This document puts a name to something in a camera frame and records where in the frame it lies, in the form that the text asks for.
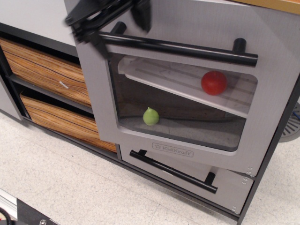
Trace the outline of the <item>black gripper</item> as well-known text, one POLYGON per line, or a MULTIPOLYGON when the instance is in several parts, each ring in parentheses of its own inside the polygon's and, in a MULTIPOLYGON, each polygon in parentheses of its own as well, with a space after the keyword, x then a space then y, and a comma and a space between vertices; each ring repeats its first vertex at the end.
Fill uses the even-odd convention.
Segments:
POLYGON ((71 27, 77 43, 91 42, 104 59, 109 58, 105 44, 122 45, 129 38, 122 34, 101 32, 107 24, 131 9, 138 27, 149 32, 151 29, 150 0, 81 0, 67 14, 66 25, 71 27))

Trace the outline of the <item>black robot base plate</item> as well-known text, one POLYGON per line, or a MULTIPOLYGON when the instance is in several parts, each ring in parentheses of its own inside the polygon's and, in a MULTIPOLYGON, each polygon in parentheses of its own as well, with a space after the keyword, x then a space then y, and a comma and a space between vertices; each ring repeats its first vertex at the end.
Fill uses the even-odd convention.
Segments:
POLYGON ((0 224, 58 225, 59 223, 16 198, 12 202, 7 199, 0 200, 0 224))

